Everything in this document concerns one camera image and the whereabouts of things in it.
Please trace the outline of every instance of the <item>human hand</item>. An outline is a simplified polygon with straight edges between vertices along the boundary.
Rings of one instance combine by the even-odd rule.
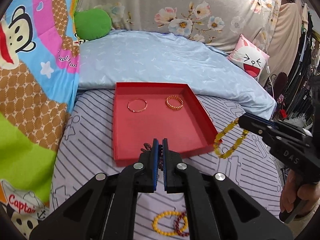
[[[296,174],[293,170],[289,171],[287,182],[284,185],[284,188],[281,192],[280,197],[280,210],[284,212],[285,210],[290,213],[294,206],[293,203],[296,200],[296,197],[299,197],[302,200],[307,200],[306,205],[302,208],[298,215],[306,216],[310,213],[317,201],[320,198],[320,184],[310,185],[305,184],[300,188],[296,186]]]

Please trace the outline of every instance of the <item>white cable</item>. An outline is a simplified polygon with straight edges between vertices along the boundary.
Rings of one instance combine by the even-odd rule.
[[[265,20],[264,20],[264,12],[263,12],[263,9],[262,9],[262,3],[261,3],[261,0],[259,0],[259,4],[261,5],[261,11],[262,11],[262,18],[263,18],[263,28],[264,28],[264,33],[266,35],[266,53],[268,55],[268,46],[267,46],[267,30],[266,30],[266,24],[265,24]],[[275,99],[275,95],[273,93],[273,85],[272,85],[272,81],[271,81],[271,78],[270,78],[270,68],[269,68],[269,63],[268,63],[268,57],[267,57],[267,67],[266,67],[266,70],[267,70],[267,73],[268,73],[268,78],[270,80],[270,84],[271,84],[271,88],[272,88],[272,97]]]

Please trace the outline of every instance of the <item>open red mouth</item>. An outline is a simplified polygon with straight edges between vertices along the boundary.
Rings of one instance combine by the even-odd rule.
[[[13,64],[13,60],[10,57],[10,54],[7,48],[6,37],[1,24],[0,24],[0,55],[3,57],[3,59],[6,62]]]
[[[246,71],[250,76],[257,77],[260,73],[260,68],[248,65],[246,63],[243,63],[244,71]]]

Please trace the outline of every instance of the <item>light blue blanket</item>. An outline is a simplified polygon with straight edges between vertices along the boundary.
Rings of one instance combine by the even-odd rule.
[[[111,31],[80,46],[80,90],[114,89],[116,82],[186,83],[195,94],[238,102],[269,119],[274,99],[226,54],[173,34]]]

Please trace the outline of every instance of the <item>gold bangle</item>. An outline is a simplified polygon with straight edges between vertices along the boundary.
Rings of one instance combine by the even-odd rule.
[[[180,106],[173,106],[169,103],[169,99],[176,99],[177,101],[179,101],[179,103],[181,104]],[[180,97],[178,96],[169,96],[167,97],[167,100],[165,101],[166,105],[172,109],[172,110],[180,110],[183,107],[183,101]]]
[[[132,110],[132,109],[130,109],[130,103],[133,102],[133,101],[135,101],[135,100],[141,100],[141,101],[145,102],[145,103],[146,103],[145,108],[140,109],[140,110]],[[129,109],[131,112],[134,112],[134,113],[140,113],[140,112],[144,111],[145,109],[147,109],[147,106],[148,106],[147,101],[146,101],[146,100],[143,100],[142,98],[132,99],[132,100],[130,100],[129,103],[128,103],[128,109]]]
[[[220,152],[219,144],[220,144],[221,138],[225,136],[228,132],[230,132],[238,124],[238,122],[239,122],[239,118],[232,121],[230,124],[228,124],[228,126],[225,129],[223,129],[220,133],[218,133],[216,138],[214,139],[213,149],[219,158],[226,159],[229,156],[231,156],[231,154],[233,154],[233,152],[242,144],[242,141],[247,137],[247,134],[249,133],[249,131],[243,130],[242,135],[236,140],[235,144],[226,153],[222,154]]]
[[[158,234],[163,235],[163,236],[177,236],[178,233],[176,231],[172,231],[172,232],[165,232],[165,231],[161,231],[158,228],[158,220],[163,218],[164,216],[180,216],[182,213],[178,212],[178,211],[165,211],[159,215],[157,215],[152,222],[152,228],[154,231],[156,231]],[[180,229],[181,232],[185,231],[188,228],[188,219],[187,216],[183,217],[184,220],[184,226]]]

